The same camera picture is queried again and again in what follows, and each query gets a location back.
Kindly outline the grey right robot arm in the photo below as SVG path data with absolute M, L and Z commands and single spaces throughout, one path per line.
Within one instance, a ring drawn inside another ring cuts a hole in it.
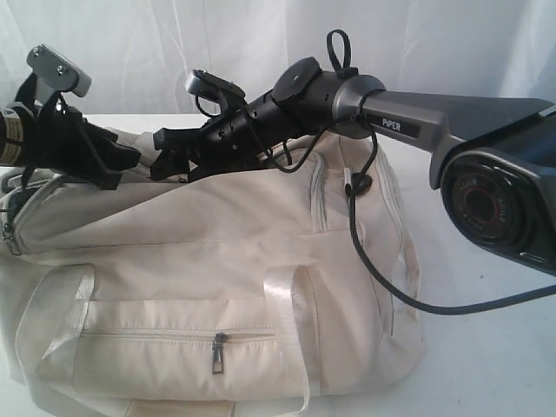
M 251 103 L 202 70 L 191 72 L 186 89 L 221 112 L 197 129 L 154 134 L 156 181 L 220 174 L 324 129 L 352 139 L 382 134 L 430 154 L 430 186 L 470 242 L 555 271 L 555 107 L 546 100 L 389 91 L 356 68 L 325 71 L 312 57 Z

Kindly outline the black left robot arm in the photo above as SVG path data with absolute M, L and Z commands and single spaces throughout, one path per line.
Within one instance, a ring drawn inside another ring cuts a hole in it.
M 116 189 L 122 173 L 136 167 L 141 152 L 118 142 L 118 135 L 87 120 L 60 92 L 36 104 L 30 87 L 1 109 L 1 165 L 18 170 L 26 189 L 38 170 L 68 175 Z

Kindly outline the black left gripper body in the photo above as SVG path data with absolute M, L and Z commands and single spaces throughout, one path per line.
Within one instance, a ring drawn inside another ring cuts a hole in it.
M 38 117 L 38 166 L 96 182 L 98 154 L 103 142 L 117 142 L 117 134 L 88 122 L 73 107 L 47 109 Z

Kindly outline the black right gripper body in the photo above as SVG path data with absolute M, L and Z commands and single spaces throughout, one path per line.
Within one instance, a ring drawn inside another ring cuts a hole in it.
M 266 137 L 278 123 L 278 106 L 253 102 L 234 114 L 207 122 L 186 134 L 189 160 L 196 174 L 221 174 L 237 169 L 269 149 Z

